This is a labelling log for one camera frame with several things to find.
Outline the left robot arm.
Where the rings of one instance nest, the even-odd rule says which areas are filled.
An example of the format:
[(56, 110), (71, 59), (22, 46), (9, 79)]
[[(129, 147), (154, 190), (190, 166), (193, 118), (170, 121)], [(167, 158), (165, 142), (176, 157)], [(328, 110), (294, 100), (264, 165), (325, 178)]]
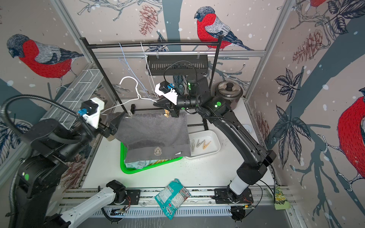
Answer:
[(88, 200), (61, 214), (47, 216), (47, 207), (74, 159), (97, 134), (104, 134), (81, 121), (70, 131), (54, 119), (43, 120), (21, 134), (35, 153), (17, 169), (10, 188), (10, 228), (76, 228), (98, 210), (127, 200), (125, 186), (116, 180)]

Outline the white wire hanger front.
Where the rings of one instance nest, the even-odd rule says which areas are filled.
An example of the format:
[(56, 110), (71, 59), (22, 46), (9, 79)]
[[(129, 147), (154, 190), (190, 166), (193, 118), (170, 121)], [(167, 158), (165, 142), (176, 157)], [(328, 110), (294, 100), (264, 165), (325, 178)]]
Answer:
[(145, 50), (144, 50), (144, 47), (142, 45), (142, 43), (140, 42), (140, 46), (141, 46), (141, 49), (142, 49), (142, 52), (144, 54), (144, 59), (145, 59), (145, 62), (146, 62), (146, 67), (147, 67), (147, 74), (148, 74), (148, 80), (149, 80), (149, 83), (150, 83), (150, 86), (152, 88), (152, 91), (153, 91), (153, 94), (156, 98), (156, 100), (158, 99), (158, 95), (155, 93), (155, 82), (154, 82), (154, 79), (152, 77), (152, 74), (151, 74), (151, 71), (150, 71), (150, 68), (149, 68), (149, 65), (148, 65), (148, 59), (147, 59), (147, 55), (145, 53)]

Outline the light blue wire hanger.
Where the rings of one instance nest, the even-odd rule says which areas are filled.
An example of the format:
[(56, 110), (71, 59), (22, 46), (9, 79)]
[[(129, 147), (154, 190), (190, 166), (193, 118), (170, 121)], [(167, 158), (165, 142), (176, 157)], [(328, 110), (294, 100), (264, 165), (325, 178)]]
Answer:
[(122, 56), (123, 56), (122, 58), (118, 58), (119, 62), (122, 64), (122, 66), (128, 72), (128, 75), (137, 80), (137, 83), (141, 87), (141, 89), (144, 92), (145, 96), (147, 98), (150, 98), (151, 99), (152, 97), (151, 97), (149, 91), (144, 86), (144, 84), (142, 83), (142, 81), (139, 79), (139, 77), (137, 76), (136, 72), (134, 71), (134, 69), (129, 64), (129, 62), (128, 62), (126, 56), (125, 56), (125, 53), (124, 53), (124, 50), (123, 50), (123, 47), (122, 47), (121, 43), (119, 42), (118, 45), (119, 45), (119, 47), (120, 47), (120, 49), (122, 51)]

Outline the light blue towel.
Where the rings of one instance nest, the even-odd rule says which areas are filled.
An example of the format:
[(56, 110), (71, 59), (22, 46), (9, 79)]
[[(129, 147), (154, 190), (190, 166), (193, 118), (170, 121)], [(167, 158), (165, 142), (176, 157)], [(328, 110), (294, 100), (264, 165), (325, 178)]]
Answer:
[(149, 165), (154, 165), (156, 163), (158, 163), (159, 160), (149, 160), (149, 161), (135, 161), (135, 162), (128, 162), (125, 163), (126, 168), (130, 168), (130, 169), (143, 169)]

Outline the dark grey towel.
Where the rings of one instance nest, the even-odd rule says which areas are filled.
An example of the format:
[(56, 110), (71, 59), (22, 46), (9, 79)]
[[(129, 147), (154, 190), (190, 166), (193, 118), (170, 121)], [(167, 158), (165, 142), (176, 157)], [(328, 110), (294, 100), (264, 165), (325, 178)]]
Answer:
[(132, 117), (117, 112), (108, 114), (106, 120), (110, 127), (117, 128), (114, 137), (127, 148), (126, 163), (191, 155), (185, 113), (174, 118), (159, 112), (139, 113)]

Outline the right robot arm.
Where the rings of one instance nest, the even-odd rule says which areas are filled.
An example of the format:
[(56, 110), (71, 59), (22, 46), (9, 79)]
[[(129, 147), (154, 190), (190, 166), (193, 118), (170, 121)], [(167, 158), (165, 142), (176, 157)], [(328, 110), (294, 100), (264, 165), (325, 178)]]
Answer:
[(174, 86), (165, 80), (156, 85), (155, 92), (160, 99), (154, 106), (169, 111), (172, 117), (179, 117), (181, 110), (194, 109), (203, 119), (221, 130), (235, 146), (244, 162), (228, 185), (227, 196), (223, 200), (232, 203), (243, 200), (243, 192), (264, 176), (276, 154), (272, 150), (266, 150), (246, 131), (230, 104), (222, 97), (212, 96), (206, 77), (189, 79), (185, 95), (179, 95)]

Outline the beige clothespin blue towel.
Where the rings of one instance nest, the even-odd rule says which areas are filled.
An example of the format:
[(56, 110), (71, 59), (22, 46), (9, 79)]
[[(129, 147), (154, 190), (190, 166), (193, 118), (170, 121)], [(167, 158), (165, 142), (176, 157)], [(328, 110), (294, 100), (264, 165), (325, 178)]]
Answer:
[(205, 143), (205, 140), (203, 141), (198, 140), (197, 143), (195, 144), (195, 147), (199, 148), (203, 143)]

